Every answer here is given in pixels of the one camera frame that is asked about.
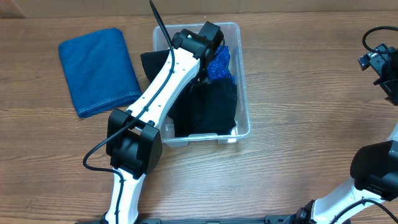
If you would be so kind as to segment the sparkly blue fabric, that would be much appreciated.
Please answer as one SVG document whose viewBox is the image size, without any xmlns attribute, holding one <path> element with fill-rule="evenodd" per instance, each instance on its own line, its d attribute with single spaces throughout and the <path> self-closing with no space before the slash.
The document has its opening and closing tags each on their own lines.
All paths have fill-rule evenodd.
<svg viewBox="0 0 398 224">
<path fill-rule="evenodd" d="M 215 82 L 221 79 L 229 78 L 235 83 L 235 79 L 229 70 L 231 56 L 227 45 L 220 46 L 217 49 L 216 57 L 209 63 L 206 71 L 208 79 Z"/>
</svg>

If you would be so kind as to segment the black cloth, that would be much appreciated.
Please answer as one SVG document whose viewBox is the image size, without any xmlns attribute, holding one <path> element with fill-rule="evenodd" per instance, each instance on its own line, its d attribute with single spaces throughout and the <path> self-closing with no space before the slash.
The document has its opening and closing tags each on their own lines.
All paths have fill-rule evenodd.
<svg viewBox="0 0 398 224">
<path fill-rule="evenodd" d="M 236 126 L 237 85 L 232 78 L 189 85 L 168 112 L 175 137 L 191 134 L 227 135 Z"/>
<path fill-rule="evenodd" d="M 161 71 L 168 56 L 169 50 L 146 52 L 141 54 L 142 67 L 150 83 L 153 82 L 157 74 Z"/>
</svg>

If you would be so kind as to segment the blue terry towel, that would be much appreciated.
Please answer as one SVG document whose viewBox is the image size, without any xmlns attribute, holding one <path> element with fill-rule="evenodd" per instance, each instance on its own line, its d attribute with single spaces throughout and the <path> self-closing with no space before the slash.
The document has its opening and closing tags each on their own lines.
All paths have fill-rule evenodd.
<svg viewBox="0 0 398 224">
<path fill-rule="evenodd" d="M 130 105 L 141 96 L 121 30 L 97 30 L 66 40 L 58 54 L 79 118 Z"/>
</svg>

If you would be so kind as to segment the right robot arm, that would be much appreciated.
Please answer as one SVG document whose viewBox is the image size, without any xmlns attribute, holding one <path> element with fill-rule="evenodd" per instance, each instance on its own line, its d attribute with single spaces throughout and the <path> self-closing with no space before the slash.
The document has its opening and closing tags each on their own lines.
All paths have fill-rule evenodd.
<svg viewBox="0 0 398 224">
<path fill-rule="evenodd" d="M 362 70 L 368 67 L 379 75 L 374 84 L 397 105 L 397 49 L 380 44 L 358 59 Z M 284 223 L 350 223 L 350 218 L 376 205 L 395 222 L 383 202 L 397 198 L 397 127 L 386 141 L 362 147 L 350 166 L 350 177 L 327 196 L 310 201 Z"/>
</svg>

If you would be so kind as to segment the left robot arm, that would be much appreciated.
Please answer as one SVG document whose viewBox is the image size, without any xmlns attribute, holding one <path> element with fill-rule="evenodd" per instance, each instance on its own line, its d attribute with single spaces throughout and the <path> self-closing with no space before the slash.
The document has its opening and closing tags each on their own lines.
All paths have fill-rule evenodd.
<svg viewBox="0 0 398 224">
<path fill-rule="evenodd" d="M 210 22 L 199 33 L 176 32 L 168 40 L 168 57 L 147 90 L 127 110 L 115 109 L 110 114 L 106 153 L 111 158 L 114 185 L 101 223 L 137 221 L 144 179 L 162 154 L 162 123 L 182 90 L 214 59 L 223 39 L 220 27 Z"/>
</svg>

